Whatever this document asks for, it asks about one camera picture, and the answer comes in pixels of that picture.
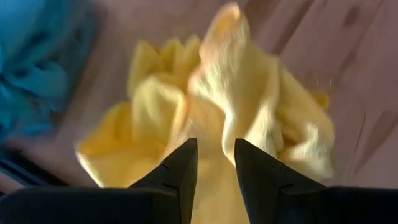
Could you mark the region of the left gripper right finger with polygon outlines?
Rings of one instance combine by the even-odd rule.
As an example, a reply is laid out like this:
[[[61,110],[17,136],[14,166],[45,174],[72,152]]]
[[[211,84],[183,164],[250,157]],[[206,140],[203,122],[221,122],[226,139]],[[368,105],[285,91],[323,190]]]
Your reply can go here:
[[[250,224],[322,224],[317,192],[326,187],[244,139],[234,147],[239,187]]]

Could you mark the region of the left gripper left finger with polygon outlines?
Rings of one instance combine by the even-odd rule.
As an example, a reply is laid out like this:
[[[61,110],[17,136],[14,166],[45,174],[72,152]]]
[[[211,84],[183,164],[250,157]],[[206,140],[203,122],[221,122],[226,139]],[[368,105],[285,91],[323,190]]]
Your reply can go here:
[[[197,140],[191,138],[132,184],[146,199],[134,212],[134,224],[191,224],[197,168]]]

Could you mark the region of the yellow microfiber towel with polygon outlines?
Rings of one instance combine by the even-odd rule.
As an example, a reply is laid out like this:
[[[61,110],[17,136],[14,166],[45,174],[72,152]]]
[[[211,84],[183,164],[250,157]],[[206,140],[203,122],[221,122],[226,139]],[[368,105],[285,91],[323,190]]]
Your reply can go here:
[[[335,132],[325,94],[305,89],[251,40],[235,3],[223,6],[204,39],[136,45],[128,99],[76,145],[100,187],[128,187],[188,138],[198,143],[191,224],[249,224],[234,161],[243,138],[314,180],[333,175]]]

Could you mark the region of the light blue microfiber towel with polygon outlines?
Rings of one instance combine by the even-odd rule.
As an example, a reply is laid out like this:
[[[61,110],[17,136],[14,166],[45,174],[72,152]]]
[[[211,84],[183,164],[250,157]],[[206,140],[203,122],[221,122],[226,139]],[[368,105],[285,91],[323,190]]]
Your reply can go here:
[[[54,129],[95,30],[92,0],[0,0],[0,144]]]

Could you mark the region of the black aluminium table frame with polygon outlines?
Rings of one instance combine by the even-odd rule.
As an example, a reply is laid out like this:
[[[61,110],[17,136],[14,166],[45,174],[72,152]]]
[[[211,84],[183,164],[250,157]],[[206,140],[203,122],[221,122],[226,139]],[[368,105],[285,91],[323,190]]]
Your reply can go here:
[[[24,187],[69,186],[67,182],[30,161],[13,147],[0,146],[0,173]]]

